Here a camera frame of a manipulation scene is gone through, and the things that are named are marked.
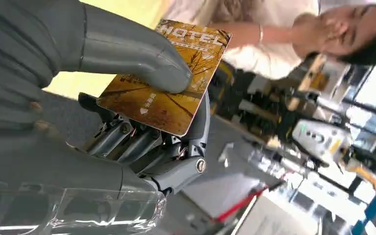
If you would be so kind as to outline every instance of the robotic hand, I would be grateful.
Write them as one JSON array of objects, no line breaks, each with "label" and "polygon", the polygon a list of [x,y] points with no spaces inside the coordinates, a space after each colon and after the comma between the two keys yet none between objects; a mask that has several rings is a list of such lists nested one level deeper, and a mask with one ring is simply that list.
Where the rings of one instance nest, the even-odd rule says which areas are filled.
[{"label": "robotic hand", "polygon": [[[60,71],[136,74],[171,93],[184,90],[191,78],[166,38],[123,17],[78,0],[0,0],[0,234],[133,234],[130,227],[140,232],[154,226],[152,212],[160,205],[148,210],[135,208],[136,202],[151,201],[143,192],[180,189],[183,176],[169,164],[154,169],[153,161],[143,161],[131,169],[91,157],[37,128],[40,114],[30,104],[40,102],[41,88]],[[181,140],[189,143],[188,156],[197,158],[204,155],[209,125],[209,105],[201,107],[208,115],[195,117],[191,134]],[[116,127],[106,136],[124,130]],[[95,145],[101,148],[88,150],[104,151],[115,141],[102,140]],[[151,169],[152,180],[138,177],[137,166]]]}]

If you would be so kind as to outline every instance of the gray carpet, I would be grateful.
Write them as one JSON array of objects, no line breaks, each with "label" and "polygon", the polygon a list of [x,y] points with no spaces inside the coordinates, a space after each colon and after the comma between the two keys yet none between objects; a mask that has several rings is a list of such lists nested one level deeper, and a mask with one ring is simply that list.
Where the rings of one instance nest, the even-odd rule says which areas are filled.
[{"label": "gray carpet", "polygon": [[45,93],[41,106],[44,120],[54,124],[73,146],[82,146],[101,126],[99,116],[84,110],[75,100]]}]

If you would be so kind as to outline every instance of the transparent plastic cover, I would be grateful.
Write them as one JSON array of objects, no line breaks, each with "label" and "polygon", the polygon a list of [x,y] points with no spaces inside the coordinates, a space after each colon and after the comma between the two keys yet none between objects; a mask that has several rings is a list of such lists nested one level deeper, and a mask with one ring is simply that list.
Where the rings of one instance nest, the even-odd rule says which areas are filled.
[{"label": "transparent plastic cover", "polygon": [[139,235],[154,228],[160,192],[0,183],[0,235]]}]

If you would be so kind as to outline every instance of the metal screw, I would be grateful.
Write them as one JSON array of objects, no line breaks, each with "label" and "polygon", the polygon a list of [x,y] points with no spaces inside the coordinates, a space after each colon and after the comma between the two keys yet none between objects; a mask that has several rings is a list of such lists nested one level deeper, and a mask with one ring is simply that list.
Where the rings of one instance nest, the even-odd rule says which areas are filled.
[{"label": "metal screw", "polygon": [[198,159],[196,167],[198,173],[204,173],[205,169],[207,168],[207,163],[204,159]]},{"label": "metal screw", "polygon": [[122,127],[120,128],[120,131],[123,133],[123,134],[126,134],[130,131],[131,127],[130,127],[130,124],[129,123],[124,123],[122,125]]}]

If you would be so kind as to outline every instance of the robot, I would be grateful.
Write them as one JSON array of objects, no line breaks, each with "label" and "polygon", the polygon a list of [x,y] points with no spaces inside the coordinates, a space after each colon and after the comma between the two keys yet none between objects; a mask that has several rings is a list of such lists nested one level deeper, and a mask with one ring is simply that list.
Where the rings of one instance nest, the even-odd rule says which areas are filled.
[{"label": "robot", "polygon": [[82,94],[103,128],[73,148],[38,127],[31,107],[60,71],[135,74],[170,93],[191,80],[170,41],[124,17],[78,0],[0,1],[0,235],[144,234],[166,197],[206,169],[208,96],[175,138]]},{"label": "robot", "polygon": [[[278,123],[270,125],[274,128],[265,129],[264,132],[276,136],[281,143],[282,147],[276,149],[280,153],[278,161],[286,157],[301,165],[303,162],[291,156],[292,150],[306,155],[308,160],[313,162],[314,171],[320,166],[336,164],[340,169],[355,172],[360,178],[370,182],[376,190],[376,156],[354,145],[351,132],[345,125],[349,122],[345,114],[329,107],[328,101],[317,92],[301,92],[290,88],[275,93],[282,97],[277,104],[279,120]],[[298,98],[328,110],[336,117],[333,122],[326,122],[288,110],[285,103],[291,98]]]}]

